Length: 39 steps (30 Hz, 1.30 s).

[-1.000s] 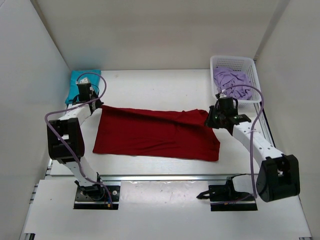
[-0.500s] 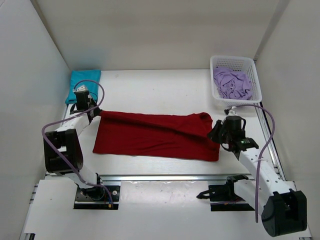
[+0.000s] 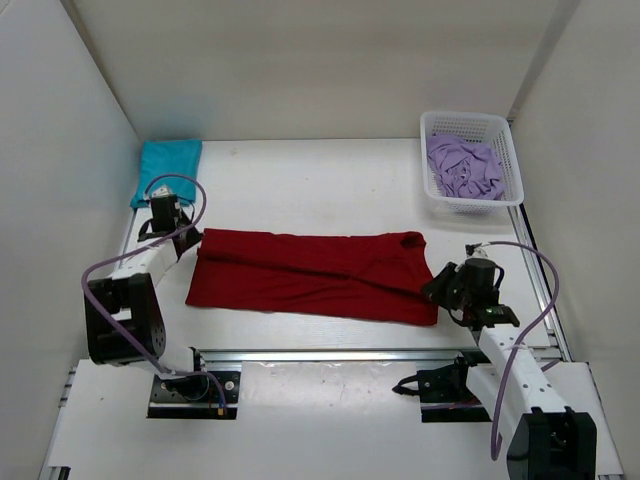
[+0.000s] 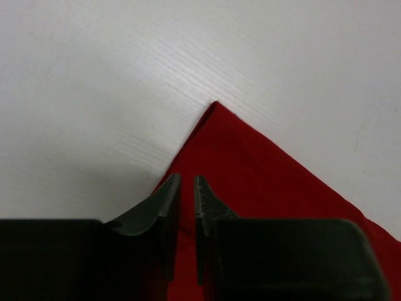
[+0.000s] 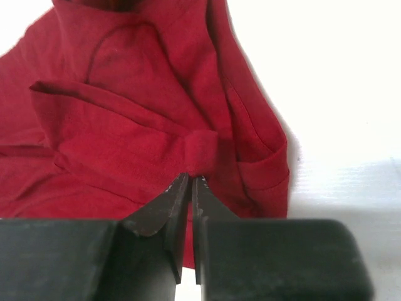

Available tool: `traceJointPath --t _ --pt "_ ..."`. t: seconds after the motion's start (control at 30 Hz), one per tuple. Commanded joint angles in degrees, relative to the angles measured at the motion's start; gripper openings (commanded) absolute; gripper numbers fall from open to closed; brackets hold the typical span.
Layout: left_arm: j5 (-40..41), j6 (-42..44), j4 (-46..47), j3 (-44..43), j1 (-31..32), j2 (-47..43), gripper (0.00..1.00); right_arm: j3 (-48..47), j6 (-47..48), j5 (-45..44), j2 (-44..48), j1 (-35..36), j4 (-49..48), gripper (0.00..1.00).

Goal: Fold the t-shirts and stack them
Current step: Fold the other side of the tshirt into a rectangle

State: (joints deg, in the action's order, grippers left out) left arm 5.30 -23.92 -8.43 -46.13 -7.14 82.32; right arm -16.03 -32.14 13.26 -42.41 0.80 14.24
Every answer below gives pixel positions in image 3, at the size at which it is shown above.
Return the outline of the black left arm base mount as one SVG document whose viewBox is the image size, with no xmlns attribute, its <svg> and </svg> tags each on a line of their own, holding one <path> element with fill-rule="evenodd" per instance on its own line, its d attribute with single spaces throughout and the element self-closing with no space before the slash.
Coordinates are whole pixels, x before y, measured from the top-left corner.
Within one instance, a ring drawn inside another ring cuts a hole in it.
<svg viewBox="0 0 640 480">
<path fill-rule="evenodd" d="M 222 409 L 219 391 L 209 378 L 164 380 L 155 376 L 150 389 L 149 419 L 235 420 L 241 387 L 240 370 L 212 371 L 226 402 Z"/>
</svg>

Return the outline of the lilac garment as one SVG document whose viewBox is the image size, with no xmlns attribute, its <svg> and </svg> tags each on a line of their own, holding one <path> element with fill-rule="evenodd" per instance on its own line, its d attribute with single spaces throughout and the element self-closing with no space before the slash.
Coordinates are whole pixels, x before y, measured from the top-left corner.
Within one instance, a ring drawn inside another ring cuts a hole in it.
<svg viewBox="0 0 640 480">
<path fill-rule="evenodd" d="M 502 199 L 505 192 L 502 161 L 492 147 L 446 133 L 430 136 L 426 146 L 428 165 L 445 197 Z"/>
</svg>

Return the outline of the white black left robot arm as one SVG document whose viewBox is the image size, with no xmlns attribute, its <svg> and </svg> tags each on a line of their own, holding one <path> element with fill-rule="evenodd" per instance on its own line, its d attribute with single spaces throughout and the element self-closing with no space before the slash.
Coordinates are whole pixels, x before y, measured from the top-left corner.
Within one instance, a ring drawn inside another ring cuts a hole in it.
<svg viewBox="0 0 640 480">
<path fill-rule="evenodd" d="M 97 365 L 156 369 L 188 400 L 206 395 L 210 377 L 200 352 L 168 340 L 156 287 L 196 246 L 202 234 L 180 197 L 162 187 L 148 198 L 151 218 L 132 252 L 115 260 L 111 275 L 85 283 L 85 323 L 90 359 Z"/>
</svg>

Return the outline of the teal polo shirt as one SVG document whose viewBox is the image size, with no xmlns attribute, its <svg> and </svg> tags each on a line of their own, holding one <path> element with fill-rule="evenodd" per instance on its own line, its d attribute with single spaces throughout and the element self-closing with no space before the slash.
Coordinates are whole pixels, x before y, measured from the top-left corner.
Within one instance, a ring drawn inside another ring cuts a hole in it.
<svg viewBox="0 0 640 480">
<path fill-rule="evenodd" d="M 161 175 L 163 178 L 152 185 L 151 192 L 166 185 L 182 204 L 194 202 L 196 186 L 185 177 L 197 177 L 202 147 L 202 141 L 198 139 L 145 141 L 140 155 L 138 186 L 130 207 L 137 209 L 146 206 L 146 189 Z"/>
</svg>

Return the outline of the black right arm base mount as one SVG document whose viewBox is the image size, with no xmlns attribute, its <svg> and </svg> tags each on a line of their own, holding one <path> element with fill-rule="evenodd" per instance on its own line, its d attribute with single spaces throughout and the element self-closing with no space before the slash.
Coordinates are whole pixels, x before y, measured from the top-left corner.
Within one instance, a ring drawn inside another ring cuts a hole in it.
<svg viewBox="0 0 640 480">
<path fill-rule="evenodd" d="M 485 360 L 484 354 L 463 352 L 444 366 L 419 368 L 392 391 L 419 399 L 423 424 L 488 423 L 489 414 L 467 387 L 470 369 Z"/>
</svg>

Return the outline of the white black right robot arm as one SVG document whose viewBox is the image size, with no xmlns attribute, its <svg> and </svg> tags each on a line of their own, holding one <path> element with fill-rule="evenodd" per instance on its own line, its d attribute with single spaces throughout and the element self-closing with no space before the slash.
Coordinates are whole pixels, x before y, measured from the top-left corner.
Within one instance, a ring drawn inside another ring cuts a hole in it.
<svg viewBox="0 0 640 480">
<path fill-rule="evenodd" d="M 470 257 L 448 263 L 422 292 L 468 329 L 483 354 L 449 375 L 460 399 L 476 398 L 492 421 L 492 457 L 505 457 L 512 479 L 593 479 L 597 427 L 571 407 L 525 344 L 514 311 L 499 300 L 504 270 Z"/>
</svg>

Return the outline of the red t shirt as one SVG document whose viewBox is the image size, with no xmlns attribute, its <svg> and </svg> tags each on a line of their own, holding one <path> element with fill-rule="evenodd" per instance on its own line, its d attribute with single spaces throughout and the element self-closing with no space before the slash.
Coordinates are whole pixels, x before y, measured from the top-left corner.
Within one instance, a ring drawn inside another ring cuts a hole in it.
<svg viewBox="0 0 640 480">
<path fill-rule="evenodd" d="M 433 275 L 415 231 L 297 236 L 208 229 L 186 297 L 196 308 L 295 313 L 431 327 Z"/>
</svg>

